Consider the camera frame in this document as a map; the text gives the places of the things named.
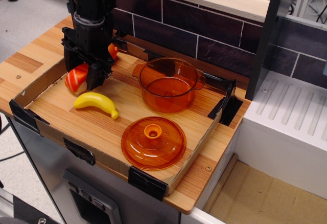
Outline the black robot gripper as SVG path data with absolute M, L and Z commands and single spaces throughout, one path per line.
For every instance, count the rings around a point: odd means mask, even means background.
M 72 20 L 72 29 L 62 29 L 66 70 L 70 72 L 82 63 L 87 63 L 86 86 L 87 90 L 92 91 L 102 86 L 112 75 L 114 60 L 108 52 L 108 46 L 112 42 L 114 19 L 109 14 L 89 20 L 73 13 Z

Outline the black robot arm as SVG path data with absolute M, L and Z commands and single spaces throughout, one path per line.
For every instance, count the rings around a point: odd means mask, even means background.
M 116 0 L 68 0 L 67 7 L 73 27 L 62 29 L 66 69 L 86 63 L 86 88 L 91 91 L 112 74 L 114 59 L 108 47 L 116 38 L 112 15 Z

